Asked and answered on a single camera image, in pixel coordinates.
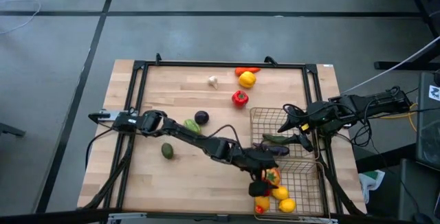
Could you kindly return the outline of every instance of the concrete floor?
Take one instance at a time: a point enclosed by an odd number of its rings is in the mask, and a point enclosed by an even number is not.
[[[40,2],[47,11],[101,11],[105,0]],[[0,10],[34,8],[26,3],[0,4]],[[413,0],[113,0],[110,10],[416,12],[417,8]],[[25,18],[0,16],[0,30]],[[38,201],[98,18],[37,16],[25,27],[0,35],[0,122],[27,131],[20,139],[0,137],[0,215],[30,213]],[[420,19],[108,17],[47,211],[76,207],[85,149],[96,129],[87,114],[102,107],[116,59],[152,59],[159,52],[164,60],[260,62],[271,55],[280,63],[334,64],[340,89],[345,90],[378,74],[374,61],[401,61],[431,40]],[[369,94],[394,85],[413,89],[418,75],[390,72],[354,93]],[[415,141],[407,120],[375,120],[372,125],[381,152]]]

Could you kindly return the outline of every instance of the orange bell pepper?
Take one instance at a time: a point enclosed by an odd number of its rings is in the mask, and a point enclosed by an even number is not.
[[[273,186],[277,186],[281,182],[281,173],[277,168],[270,168],[263,171],[261,178],[269,181]]]
[[[235,75],[236,76],[241,76],[241,74],[246,72],[246,71],[249,71],[251,73],[256,73],[256,72],[258,72],[260,70],[261,70],[260,68],[252,68],[252,67],[251,68],[243,68],[243,67],[238,67],[238,68],[235,69]]]

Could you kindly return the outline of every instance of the eggplant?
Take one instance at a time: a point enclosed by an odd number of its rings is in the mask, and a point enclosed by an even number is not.
[[[198,111],[194,115],[194,120],[198,125],[204,125],[209,120],[209,115],[206,111]]]
[[[267,150],[271,152],[272,155],[275,156],[286,156],[290,153],[290,149],[286,146],[281,145],[266,145],[266,144],[259,144],[259,143],[252,143],[257,148],[262,148],[263,150]]]

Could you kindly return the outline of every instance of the green object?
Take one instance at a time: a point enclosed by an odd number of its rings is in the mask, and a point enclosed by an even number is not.
[[[194,120],[185,120],[184,126],[197,134],[200,134],[200,126]]]
[[[290,139],[288,137],[285,137],[284,135],[263,134],[263,139],[265,141],[269,141],[271,143],[279,145],[286,145],[291,143]]]
[[[370,177],[372,179],[377,179],[378,172],[376,171],[370,171],[370,172],[363,172],[365,176]]]
[[[174,150],[171,144],[169,143],[162,144],[162,155],[167,159],[173,158]]]

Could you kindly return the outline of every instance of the white cable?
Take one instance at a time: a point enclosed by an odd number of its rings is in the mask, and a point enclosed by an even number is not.
[[[390,68],[390,69],[388,69],[388,70],[386,70],[386,71],[383,71],[382,73],[380,73],[380,74],[378,74],[378,75],[376,75],[376,76],[374,76],[374,77],[372,77],[372,78],[369,78],[368,80],[366,80],[366,81],[364,81],[364,82],[362,82],[362,83],[360,83],[360,84],[358,84],[358,85],[356,85],[356,86],[350,88],[349,90],[345,90],[345,91],[343,91],[341,94],[346,93],[346,92],[348,92],[348,91],[351,91],[351,90],[353,90],[353,89],[355,89],[355,88],[358,88],[358,87],[362,86],[363,84],[366,84],[366,83],[368,83],[368,82],[370,82],[370,81],[376,79],[376,78],[379,77],[379,76],[383,76],[384,74],[390,72],[391,70],[397,68],[398,66],[400,66],[400,65],[406,63],[407,61],[409,61],[409,60],[411,60],[411,59],[413,59],[413,58],[419,56],[422,52],[424,52],[425,49],[427,49],[428,47],[430,47],[432,44],[436,43],[438,40],[440,40],[440,36],[437,37],[435,40],[431,41],[429,44],[425,45],[425,47],[421,48],[418,52],[414,53],[412,56],[410,56],[410,57],[408,57],[407,59],[403,60],[401,63],[395,65],[394,67],[392,67],[392,68]]]
[[[19,25],[19,26],[17,26],[17,27],[12,28],[11,30],[8,30],[8,31],[5,31],[5,32],[0,32],[0,35],[7,34],[8,32],[15,31],[15,30],[19,29],[20,27],[23,27],[23,26],[27,25],[27,24],[28,24],[28,23],[34,18],[34,16],[40,12],[40,9],[41,9],[41,3],[40,3],[39,0],[3,0],[3,1],[0,1],[0,3],[8,3],[8,2],[14,2],[14,1],[33,1],[33,2],[36,2],[36,3],[38,4],[38,9],[37,9],[36,12],[35,12],[35,13],[29,18],[28,21],[26,21],[25,23],[23,23],[23,24],[21,24],[21,25]]]

